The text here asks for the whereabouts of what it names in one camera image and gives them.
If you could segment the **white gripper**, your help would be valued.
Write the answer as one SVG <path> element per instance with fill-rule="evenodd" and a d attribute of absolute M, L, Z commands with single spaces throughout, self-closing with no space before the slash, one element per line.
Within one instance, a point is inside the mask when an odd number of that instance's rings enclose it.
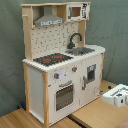
<path fill-rule="evenodd" d="M 102 100 L 116 107 L 128 105 L 128 86 L 123 84 L 115 86 L 102 95 Z"/>

